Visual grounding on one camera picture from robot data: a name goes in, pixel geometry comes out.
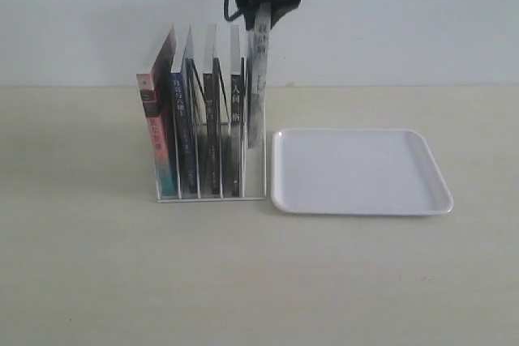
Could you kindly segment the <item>grey and white book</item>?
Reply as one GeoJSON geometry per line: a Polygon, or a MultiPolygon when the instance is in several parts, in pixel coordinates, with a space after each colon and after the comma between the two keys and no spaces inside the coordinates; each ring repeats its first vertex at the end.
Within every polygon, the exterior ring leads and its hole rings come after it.
{"type": "Polygon", "coordinates": [[[262,3],[249,36],[250,60],[250,117],[248,147],[259,147],[264,138],[265,88],[268,68],[269,34],[271,30],[271,3],[262,3]]]}

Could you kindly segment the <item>white square plastic tray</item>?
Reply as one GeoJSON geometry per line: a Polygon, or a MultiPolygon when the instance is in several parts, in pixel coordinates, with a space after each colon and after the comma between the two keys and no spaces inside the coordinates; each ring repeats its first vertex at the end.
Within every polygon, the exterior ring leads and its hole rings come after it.
{"type": "Polygon", "coordinates": [[[440,216],[454,204],[427,141],[409,129],[276,131],[271,199],[326,216],[440,216]]]}

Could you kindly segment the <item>black thin book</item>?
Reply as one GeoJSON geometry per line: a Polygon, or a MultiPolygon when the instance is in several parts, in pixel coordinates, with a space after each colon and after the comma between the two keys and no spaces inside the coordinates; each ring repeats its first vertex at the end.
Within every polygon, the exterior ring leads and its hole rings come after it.
{"type": "Polygon", "coordinates": [[[217,94],[217,71],[214,60],[216,55],[217,26],[208,25],[204,41],[204,104],[206,111],[207,147],[208,147],[208,182],[213,197],[221,196],[221,166],[219,132],[219,103],[217,94]]]}

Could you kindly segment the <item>blue book with orange moon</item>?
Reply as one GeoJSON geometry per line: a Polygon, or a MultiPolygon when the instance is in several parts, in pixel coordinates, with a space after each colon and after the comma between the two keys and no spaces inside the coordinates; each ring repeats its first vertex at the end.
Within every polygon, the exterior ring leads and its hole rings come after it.
{"type": "Polygon", "coordinates": [[[187,85],[187,59],[192,54],[191,25],[176,31],[177,47],[170,70],[172,97],[175,115],[175,130],[178,138],[178,171],[182,188],[189,194],[198,192],[191,98],[187,85]]]}

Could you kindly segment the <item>pink and teal book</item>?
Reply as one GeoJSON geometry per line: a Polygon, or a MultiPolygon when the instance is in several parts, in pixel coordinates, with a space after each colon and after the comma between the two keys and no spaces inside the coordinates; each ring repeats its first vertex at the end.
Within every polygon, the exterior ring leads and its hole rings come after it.
{"type": "Polygon", "coordinates": [[[151,137],[159,199],[178,195],[170,87],[170,68],[175,50],[174,27],[164,28],[136,73],[139,96],[151,137]]]}

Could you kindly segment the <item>black book white characters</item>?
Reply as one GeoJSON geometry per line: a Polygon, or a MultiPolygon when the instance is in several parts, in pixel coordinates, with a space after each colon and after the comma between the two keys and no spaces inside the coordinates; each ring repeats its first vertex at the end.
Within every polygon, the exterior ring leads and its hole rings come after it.
{"type": "Polygon", "coordinates": [[[242,196],[242,136],[244,103],[244,62],[241,55],[240,31],[237,25],[230,27],[230,163],[231,194],[242,196]]]}

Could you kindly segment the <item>clear acrylic book rack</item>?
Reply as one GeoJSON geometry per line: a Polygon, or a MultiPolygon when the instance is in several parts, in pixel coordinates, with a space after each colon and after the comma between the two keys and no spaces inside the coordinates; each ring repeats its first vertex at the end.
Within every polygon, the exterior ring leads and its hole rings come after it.
{"type": "Polygon", "coordinates": [[[207,147],[207,128],[206,111],[204,104],[204,41],[206,31],[192,30],[192,54],[187,59],[187,85],[189,97],[191,98],[191,120],[193,125],[193,139],[195,146],[196,173],[198,192],[189,194],[182,188],[182,178],[178,171],[178,138],[175,130],[175,115],[172,97],[172,82],[170,76],[171,98],[172,98],[172,118],[174,120],[174,140],[176,145],[176,168],[178,195],[175,197],[164,197],[158,199],[164,203],[174,202],[195,202],[195,201],[220,201],[222,199],[242,200],[242,199],[263,199],[267,195],[267,165],[266,165],[266,130],[264,118],[264,138],[259,147],[248,147],[248,131],[250,117],[250,60],[249,49],[243,49],[241,45],[241,55],[244,62],[244,103],[243,103],[243,136],[242,136],[242,196],[234,197],[231,194],[231,163],[230,163],[230,116],[231,116],[231,88],[230,88],[230,58],[229,66],[221,65],[220,55],[217,50],[216,36],[216,55],[214,60],[217,71],[217,94],[220,97],[219,103],[219,132],[218,140],[220,144],[220,166],[221,166],[221,196],[213,197],[208,182],[208,147],[207,147]]]}

